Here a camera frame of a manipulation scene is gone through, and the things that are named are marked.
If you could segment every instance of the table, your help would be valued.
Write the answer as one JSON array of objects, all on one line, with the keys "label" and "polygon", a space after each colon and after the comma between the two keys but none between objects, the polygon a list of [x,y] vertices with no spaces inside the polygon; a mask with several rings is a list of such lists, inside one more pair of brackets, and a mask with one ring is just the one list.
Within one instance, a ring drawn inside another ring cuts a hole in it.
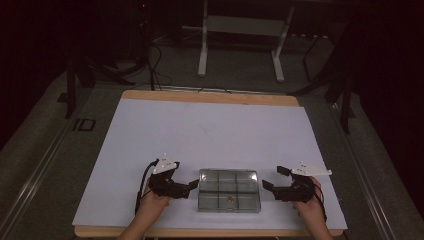
[{"label": "table", "polygon": [[271,52],[271,57],[277,81],[284,82],[280,53],[287,37],[293,13],[294,6],[291,6],[289,7],[285,21],[209,15],[208,0],[203,0],[202,49],[200,52],[198,75],[201,77],[206,76],[208,32],[255,34],[279,37],[278,45],[275,50]]},{"label": "table", "polygon": [[[301,159],[325,168],[306,112],[294,97],[129,90],[81,199],[75,233],[118,236],[134,216],[144,169],[163,153],[181,163],[173,180],[184,184],[197,179],[201,168],[254,169],[259,181],[287,186],[291,179],[278,174],[277,165],[292,168],[299,163],[293,159]],[[331,179],[317,179],[330,232],[340,235],[347,226]],[[259,213],[203,213],[193,190],[188,199],[172,200],[146,237],[308,235],[290,203],[275,201],[262,186],[260,197]]]}]

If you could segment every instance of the cable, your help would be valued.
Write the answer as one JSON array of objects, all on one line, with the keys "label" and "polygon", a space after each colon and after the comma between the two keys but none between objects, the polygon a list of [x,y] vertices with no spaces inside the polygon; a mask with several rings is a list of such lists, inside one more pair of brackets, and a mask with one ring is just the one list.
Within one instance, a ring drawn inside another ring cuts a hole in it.
[{"label": "cable", "polygon": [[322,189],[318,186],[318,185],[316,185],[316,184],[314,184],[315,185],[315,187],[316,188],[318,188],[318,190],[321,192],[321,197],[322,197],[322,203],[324,204],[324,193],[322,192]]},{"label": "cable", "polygon": [[150,164],[149,164],[149,166],[147,166],[147,168],[146,168],[146,170],[144,170],[144,174],[143,174],[143,178],[141,179],[141,185],[140,185],[140,190],[138,191],[138,193],[137,193],[137,199],[136,199],[136,202],[135,202],[135,213],[137,213],[137,210],[138,210],[138,207],[140,206],[140,200],[141,199],[143,199],[150,191],[152,191],[152,190],[150,190],[150,191],[148,191],[147,193],[145,193],[144,195],[141,195],[142,194],[142,192],[143,192],[143,187],[144,187],[144,181],[145,181],[145,179],[146,179],[146,175],[147,175],[147,172],[149,171],[149,169],[151,168],[151,167],[153,167],[153,166],[156,166],[156,164],[159,162],[159,159],[156,159],[156,161],[154,161],[154,162],[151,162]]},{"label": "cable", "polygon": [[321,198],[318,196],[318,194],[314,193],[314,196],[317,198],[319,205],[321,206],[322,214],[324,215],[324,221],[327,221],[327,214],[325,213],[324,202],[321,201]]}]

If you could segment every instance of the dark background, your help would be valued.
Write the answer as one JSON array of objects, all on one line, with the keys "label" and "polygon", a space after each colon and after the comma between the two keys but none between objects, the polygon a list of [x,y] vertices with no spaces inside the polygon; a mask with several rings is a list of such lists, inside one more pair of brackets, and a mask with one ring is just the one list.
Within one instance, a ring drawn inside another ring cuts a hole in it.
[{"label": "dark background", "polygon": [[[266,10],[277,9],[267,5],[280,1],[209,2],[211,11],[221,14],[240,9],[241,15],[282,18],[279,12]],[[424,6],[420,1],[372,3],[377,7],[354,18],[345,35],[350,40],[337,46],[342,53],[337,57],[353,63],[354,91],[423,216]],[[51,81],[65,71],[64,37],[105,64],[113,65],[113,59],[132,59],[142,49],[137,44],[140,34],[135,24],[140,16],[136,15],[135,1],[6,0],[1,5],[0,148]],[[154,26],[177,40],[181,25],[201,26],[201,1],[155,1],[150,6]],[[317,19],[325,15],[321,6],[305,4],[303,10],[297,9],[290,32],[319,33],[321,22]]]}]

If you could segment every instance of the white table leg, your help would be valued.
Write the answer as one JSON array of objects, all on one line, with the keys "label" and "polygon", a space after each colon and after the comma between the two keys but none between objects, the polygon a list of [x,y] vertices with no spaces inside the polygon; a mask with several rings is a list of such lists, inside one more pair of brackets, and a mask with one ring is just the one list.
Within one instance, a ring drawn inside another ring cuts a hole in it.
[{"label": "white table leg", "polygon": [[277,82],[284,82],[283,69],[281,68],[280,62],[280,53],[283,48],[284,41],[287,37],[287,32],[289,31],[290,21],[293,17],[294,7],[291,7],[289,13],[287,15],[287,19],[284,22],[283,28],[281,29],[280,41],[278,42],[278,46],[275,50],[271,51],[272,62],[274,64],[275,76],[277,78]]},{"label": "white table leg", "polygon": [[206,76],[206,65],[208,61],[208,0],[203,1],[203,27],[202,27],[202,50],[200,52],[199,70],[200,77]]}]

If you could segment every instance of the black wire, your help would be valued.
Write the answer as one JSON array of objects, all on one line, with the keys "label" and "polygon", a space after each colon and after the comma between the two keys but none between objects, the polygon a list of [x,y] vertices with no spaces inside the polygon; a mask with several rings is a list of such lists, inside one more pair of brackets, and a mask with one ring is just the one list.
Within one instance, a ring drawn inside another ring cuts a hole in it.
[{"label": "black wire", "polygon": [[319,205],[321,206],[322,214],[324,215],[324,220],[327,221],[327,214],[325,213],[324,202],[321,201],[321,198],[318,196],[318,194],[314,193],[314,195],[317,198]]},{"label": "black wire", "polygon": [[152,166],[156,166],[156,164],[157,164],[158,162],[159,162],[159,159],[156,159],[156,161],[151,162],[151,163],[149,164],[149,166],[147,166],[147,168],[146,168],[146,170],[144,171],[144,174],[143,174],[143,179],[141,180],[140,192],[143,192],[144,181],[145,181],[145,179],[146,179],[147,172],[149,171],[149,169],[150,169]]},{"label": "black wire", "polygon": [[140,197],[140,199],[138,199],[139,201],[141,201],[141,199],[143,199],[147,194],[149,194],[152,191],[152,189],[150,189],[149,191],[147,191],[145,194],[143,194],[143,196]]},{"label": "black wire", "polygon": [[322,204],[324,204],[324,193],[322,192],[322,189],[321,189],[318,185],[316,185],[316,184],[314,184],[314,185],[315,185],[315,187],[316,187],[316,188],[318,188],[318,190],[321,192],[321,197],[322,197],[321,202],[322,202]]}]

